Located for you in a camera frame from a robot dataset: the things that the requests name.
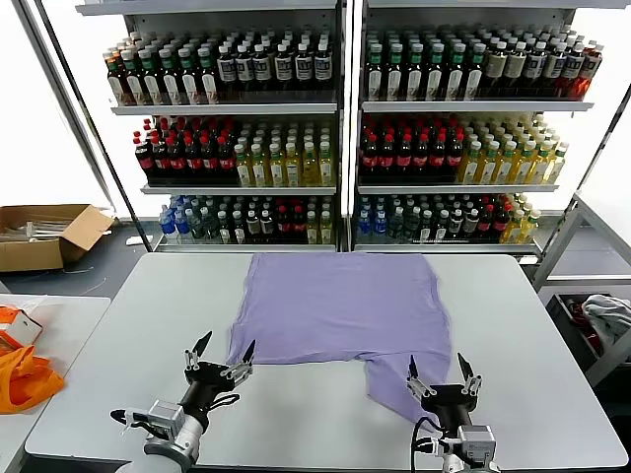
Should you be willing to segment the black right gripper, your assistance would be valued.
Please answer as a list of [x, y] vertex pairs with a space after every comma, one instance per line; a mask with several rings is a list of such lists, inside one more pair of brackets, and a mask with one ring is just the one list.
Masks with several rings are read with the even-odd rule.
[[441, 429], [471, 426], [470, 413], [476, 408], [482, 376], [473, 372], [469, 361], [457, 353], [463, 385], [429, 385], [419, 376], [414, 356], [409, 357], [407, 387], [415, 398], [422, 398], [424, 411], [434, 414]]

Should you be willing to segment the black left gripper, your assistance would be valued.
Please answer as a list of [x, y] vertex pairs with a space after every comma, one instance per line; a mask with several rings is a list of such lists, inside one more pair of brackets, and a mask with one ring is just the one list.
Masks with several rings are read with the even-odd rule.
[[196, 341], [192, 349], [184, 351], [188, 388], [179, 405], [186, 415], [197, 420], [207, 420], [211, 411], [236, 403], [240, 399], [236, 388], [253, 372], [255, 340], [251, 341], [243, 357], [235, 364], [224, 366], [200, 362], [212, 334], [212, 331], [208, 331]]

